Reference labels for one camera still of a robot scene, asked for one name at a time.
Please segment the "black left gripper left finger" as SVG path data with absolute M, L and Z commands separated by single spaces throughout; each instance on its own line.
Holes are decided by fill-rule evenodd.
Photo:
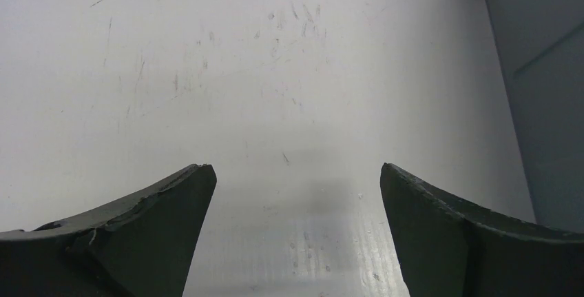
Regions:
M 32 231 L 1 234 L 2 296 L 181 296 L 217 183 L 189 165 Z

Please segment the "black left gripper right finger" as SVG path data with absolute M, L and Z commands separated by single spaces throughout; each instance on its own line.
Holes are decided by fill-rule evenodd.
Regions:
M 411 296 L 582 296 L 583 235 L 519 220 L 391 163 L 380 190 Z

